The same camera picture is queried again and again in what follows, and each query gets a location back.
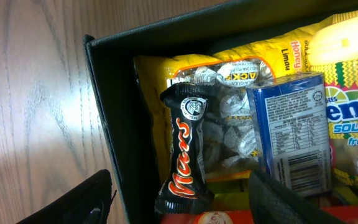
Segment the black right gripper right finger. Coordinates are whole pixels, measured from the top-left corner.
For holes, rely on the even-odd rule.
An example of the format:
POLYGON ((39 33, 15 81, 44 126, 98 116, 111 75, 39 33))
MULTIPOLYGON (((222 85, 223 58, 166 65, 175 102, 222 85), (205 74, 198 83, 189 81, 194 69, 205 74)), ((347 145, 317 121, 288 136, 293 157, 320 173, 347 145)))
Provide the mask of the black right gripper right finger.
POLYGON ((342 223, 261 170, 250 175, 249 206, 254 223, 342 223))

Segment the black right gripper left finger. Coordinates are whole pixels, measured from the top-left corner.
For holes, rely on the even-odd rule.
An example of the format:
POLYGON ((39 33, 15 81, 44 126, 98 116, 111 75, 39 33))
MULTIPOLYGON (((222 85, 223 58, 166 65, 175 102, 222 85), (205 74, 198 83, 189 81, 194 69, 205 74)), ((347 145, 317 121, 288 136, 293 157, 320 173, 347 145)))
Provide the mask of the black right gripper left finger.
POLYGON ((106 224, 115 195, 110 172, 99 170, 19 224, 106 224))

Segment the yellow sunflower seed bag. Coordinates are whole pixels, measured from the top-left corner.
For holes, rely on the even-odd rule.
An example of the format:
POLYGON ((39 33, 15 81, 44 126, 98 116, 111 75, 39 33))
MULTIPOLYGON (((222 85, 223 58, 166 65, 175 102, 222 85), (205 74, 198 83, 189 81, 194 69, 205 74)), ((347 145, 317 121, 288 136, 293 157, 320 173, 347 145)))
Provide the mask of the yellow sunflower seed bag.
POLYGON ((152 139, 160 180, 168 178, 172 153, 170 110, 160 94, 176 83, 217 89, 204 112, 203 165, 208 179, 244 177, 257 167, 258 150, 246 86, 310 70, 309 44, 327 26, 358 16, 358 10, 335 14, 278 35, 259 37, 212 55, 174 57, 139 55, 134 59, 145 103, 152 117, 152 139))

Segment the black mini chocolate bar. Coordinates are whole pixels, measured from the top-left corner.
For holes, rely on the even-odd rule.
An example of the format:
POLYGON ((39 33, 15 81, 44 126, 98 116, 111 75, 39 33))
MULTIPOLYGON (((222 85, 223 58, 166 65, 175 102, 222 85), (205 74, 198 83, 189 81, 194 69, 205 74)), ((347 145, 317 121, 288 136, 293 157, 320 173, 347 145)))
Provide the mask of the black mini chocolate bar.
POLYGON ((155 199, 158 213, 200 214, 214 200, 204 173, 202 125, 215 96, 212 86, 192 83, 173 84, 160 94, 170 109, 172 143, 170 174, 155 199))

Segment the blue small candy box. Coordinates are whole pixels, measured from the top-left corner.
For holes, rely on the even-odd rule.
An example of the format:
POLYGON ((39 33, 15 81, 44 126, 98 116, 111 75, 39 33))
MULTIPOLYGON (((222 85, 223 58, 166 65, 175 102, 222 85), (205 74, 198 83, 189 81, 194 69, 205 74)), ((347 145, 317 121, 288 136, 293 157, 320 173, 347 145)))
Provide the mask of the blue small candy box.
POLYGON ((330 192, 323 74, 297 73, 254 83, 246 91, 262 169, 302 197, 330 192))

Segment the yellow Mentos bottle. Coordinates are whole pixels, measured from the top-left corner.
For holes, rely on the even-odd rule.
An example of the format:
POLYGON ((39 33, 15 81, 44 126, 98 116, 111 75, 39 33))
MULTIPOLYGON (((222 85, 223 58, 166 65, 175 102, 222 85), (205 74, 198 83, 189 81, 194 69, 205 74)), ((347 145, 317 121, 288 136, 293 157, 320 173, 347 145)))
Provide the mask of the yellow Mentos bottle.
POLYGON ((331 16, 313 36, 308 60, 324 75, 334 175, 358 188, 358 11, 331 16))

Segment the dark green box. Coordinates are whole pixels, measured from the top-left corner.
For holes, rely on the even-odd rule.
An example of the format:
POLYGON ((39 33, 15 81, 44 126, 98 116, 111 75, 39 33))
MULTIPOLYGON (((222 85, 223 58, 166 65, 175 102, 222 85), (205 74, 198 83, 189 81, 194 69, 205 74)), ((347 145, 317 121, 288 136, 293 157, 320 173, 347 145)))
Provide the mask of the dark green box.
POLYGON ((215 53, 357 9, 358 0, 229 1, 101 39, 86 35, 86 63, 127 221, 157 223, 161 185, 135 56, 215 53))

